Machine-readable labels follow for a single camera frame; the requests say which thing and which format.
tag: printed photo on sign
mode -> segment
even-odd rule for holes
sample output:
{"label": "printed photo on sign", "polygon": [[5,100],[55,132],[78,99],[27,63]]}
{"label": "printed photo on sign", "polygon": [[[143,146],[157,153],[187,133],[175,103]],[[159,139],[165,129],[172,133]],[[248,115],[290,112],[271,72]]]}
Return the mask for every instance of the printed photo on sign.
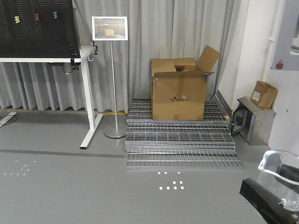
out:
{"label": "printed photo on sign", "polygon": [[126,16],[93,16],[94,41],[128,40]]}

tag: gray box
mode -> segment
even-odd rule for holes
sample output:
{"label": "gray box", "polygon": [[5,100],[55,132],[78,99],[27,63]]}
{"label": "gray box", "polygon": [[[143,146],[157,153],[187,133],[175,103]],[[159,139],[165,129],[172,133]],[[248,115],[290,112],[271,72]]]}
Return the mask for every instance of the gray box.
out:
{"label": "gray box", "polygon": [[250,97],[238,99],[232,114],[232,135],[240,133],[249,145],[266,145],[272,129],[275,111],[255,105]]}

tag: small cardboard box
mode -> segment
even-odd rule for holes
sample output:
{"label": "small cardboard box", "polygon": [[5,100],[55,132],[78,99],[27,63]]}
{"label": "small cardboard box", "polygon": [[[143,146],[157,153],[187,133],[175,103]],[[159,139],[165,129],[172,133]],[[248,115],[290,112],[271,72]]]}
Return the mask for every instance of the small cardboard box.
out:
{"label": "small cardboard box", "polygon": [[193,58],[152,59],[153,120],[203,120],[207,76],[219,52],[206,46]]}
{"label": "small cardboard box", "polygon": [[251,95],[251,101],[261,108],[269,109],[272,107],[277,93],[278,90],[272,85],[257,81]]}

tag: stacked metal grates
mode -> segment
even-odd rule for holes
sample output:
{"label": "stacked metal grates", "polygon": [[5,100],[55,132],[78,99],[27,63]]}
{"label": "stacked metal grates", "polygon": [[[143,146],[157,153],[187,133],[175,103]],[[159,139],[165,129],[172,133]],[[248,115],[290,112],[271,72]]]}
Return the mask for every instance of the stacked metal grates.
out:
{"label": "stacked metal grates", "polygon": [[152,120],[150,99],[134,99],[128,113],[127,169],[242,167],[228,120],[207,101],[204,120]]}

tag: curtain fold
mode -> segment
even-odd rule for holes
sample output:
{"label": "curtain fold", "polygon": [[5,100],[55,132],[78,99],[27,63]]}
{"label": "curtain fold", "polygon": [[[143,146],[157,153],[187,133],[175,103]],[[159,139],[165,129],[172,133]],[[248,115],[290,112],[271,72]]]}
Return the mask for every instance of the curtain fold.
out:
{"label": "curtain fold", "polygon": [[[150,98],[150,59],[193,57],[205,45],[222,50],[217,76],[208,82],[215,91],[232,44],[237,0],[78,0],[91,30],[92,16],[127,16],[128,41],[114,41],[114,70],[118,110],[128,112],[132,98]],[[82,45],[90,45],[77,16]],[[114,110],[109,42],[97,41],[99,54],[89,63],[95,109]],[[80,71],[69,75],[47,63],[0,63],[0,107],[52,110],[85,107]]]}

